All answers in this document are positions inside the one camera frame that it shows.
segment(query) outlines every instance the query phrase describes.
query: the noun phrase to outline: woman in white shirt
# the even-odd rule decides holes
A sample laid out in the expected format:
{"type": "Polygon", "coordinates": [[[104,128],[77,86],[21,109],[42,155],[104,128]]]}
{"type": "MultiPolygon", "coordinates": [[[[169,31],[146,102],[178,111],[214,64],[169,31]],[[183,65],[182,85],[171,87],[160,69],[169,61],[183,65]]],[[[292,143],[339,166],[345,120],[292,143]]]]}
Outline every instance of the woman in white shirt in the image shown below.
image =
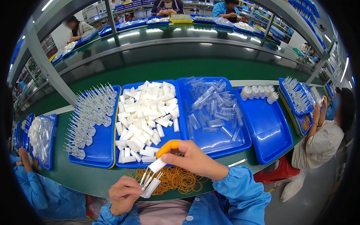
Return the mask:
{"type": "Polygon", "coordinates": [[[340,143],[354,120],[355,99],[348,88],[341,91],[340,103],[334,112],[334,120],[325,120],[328,101],[325,97],[323,108],[315,105],[312,113],[313,125],[306,137],[286,153],[286,158],[294,168],[313,169],[329,161],[338,150],[340,143]]]}

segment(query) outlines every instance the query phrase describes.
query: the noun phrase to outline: hand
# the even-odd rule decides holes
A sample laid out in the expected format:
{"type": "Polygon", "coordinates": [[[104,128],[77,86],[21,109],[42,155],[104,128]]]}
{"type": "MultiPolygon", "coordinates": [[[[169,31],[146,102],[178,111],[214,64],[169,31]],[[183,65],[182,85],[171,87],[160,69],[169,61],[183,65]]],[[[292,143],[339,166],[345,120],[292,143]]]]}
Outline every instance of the hand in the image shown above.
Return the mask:
{"type": "Polygon", "coordinates": [[[160,10],[156,15],[165,15],[165,11],[164,10],[160,10]]]}
{"type": "Polygon", "coordinates": [[[171,15],[171,14],[177,14],[177,12],[175,12],[173,9],[166,9],[165,14],[166,15],[171,15]]]}
{"type": "Polygon", "coordinates": [[[109,190],[112,202],[110,212],[114,216],[121,216],[130,211],[135,201],[143,193],[137,180],[132,177],[122,176],[109,190]]]}
{"type": "Polygon", "coordinates": [[[71,43],[73,41],[78,41],[78,40],[80,40],[80,36],[71,37],[67,43],[71,43]]]}
{"type": "Polygon", "coordinates": [[[29,155],[22,146],[19,148],[19,157],[24,164],[26,163],[30,164],[29,155]]]}
{"type": "Polygon", "coordinates": [[[173,154],[164,154],[161,160],[165,163],[179,166],[199,176],[205,176],[211,180],[221,180],[229,173],[229,169],[205,155],[194,142],[179,140],[179,149],[171,151],[180,152],[184,157],[173,154]]]}
{"type": "Polygon", "coordinates": [[[325,107],[324,109],[327,109],[328,108],[328,98],[326,96],[323,96],[323,102],[322,102],[322,105],[323,107],[325,107]]]}
{"type": "Polygon", "coordinates": [[[320,118],[320,106],[318,103],[315,103],[314,110],[312,111],[312,119],[314,122],[318,123],[320,118]]]}
{"type": "Polygon", "coordinates": [[[236,13],[229,13],[229,17],[237,17],[238,15],[236,13]]]}

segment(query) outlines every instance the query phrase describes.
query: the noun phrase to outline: plastic bag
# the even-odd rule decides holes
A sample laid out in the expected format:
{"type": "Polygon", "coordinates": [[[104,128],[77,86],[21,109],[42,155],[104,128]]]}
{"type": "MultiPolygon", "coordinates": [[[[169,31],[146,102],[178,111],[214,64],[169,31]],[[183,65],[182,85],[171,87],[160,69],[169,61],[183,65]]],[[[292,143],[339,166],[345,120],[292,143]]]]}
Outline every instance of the plastic bag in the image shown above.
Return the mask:
{"type": "Polygon", "coordinates": [[[300,170],[300,173],[297,176],[293,176],[290,179],[287,179],[287,180],[291,180],[291,182],[286,184],[283,193],[281,194],[280,200],[282,202],[286,202],[294,195],[296,195],[301,190],[302,185],[304,184],[305,177],[306,177],[306,170],[300,170]]]}

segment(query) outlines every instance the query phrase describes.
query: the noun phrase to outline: red stool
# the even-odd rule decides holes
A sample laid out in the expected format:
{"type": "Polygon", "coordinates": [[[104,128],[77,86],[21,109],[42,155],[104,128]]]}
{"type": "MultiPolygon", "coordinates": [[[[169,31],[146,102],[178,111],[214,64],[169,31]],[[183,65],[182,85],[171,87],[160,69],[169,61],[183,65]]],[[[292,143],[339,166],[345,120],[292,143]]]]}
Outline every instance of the red stool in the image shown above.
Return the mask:
{"type": "Polygon", "coordinates": [[[273,184],[276,183],[276,181],[278,180],[288,179],[300,173],[300,169],[292,167],[285,156],[281,157],[279,160],[279,166],[275,171],[264,173],[264,170],[261,170],[254,174],[255,182],[261,182],[263,184],[273,184]]]}

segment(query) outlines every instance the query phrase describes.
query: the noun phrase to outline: pink shirt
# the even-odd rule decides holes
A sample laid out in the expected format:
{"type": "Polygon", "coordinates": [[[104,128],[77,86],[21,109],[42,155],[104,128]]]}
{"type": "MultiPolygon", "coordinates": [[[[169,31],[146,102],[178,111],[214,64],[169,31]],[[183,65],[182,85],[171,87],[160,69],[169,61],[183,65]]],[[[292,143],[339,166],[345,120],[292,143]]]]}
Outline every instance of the pink shirt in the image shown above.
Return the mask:
{"type": "Polygon", "coordinates": [[[191,203],[176,199],[156,202],[138,202],[136,206],[138,208],[138,217],[141,225],[181,225],[189,212],[191,203]]]}

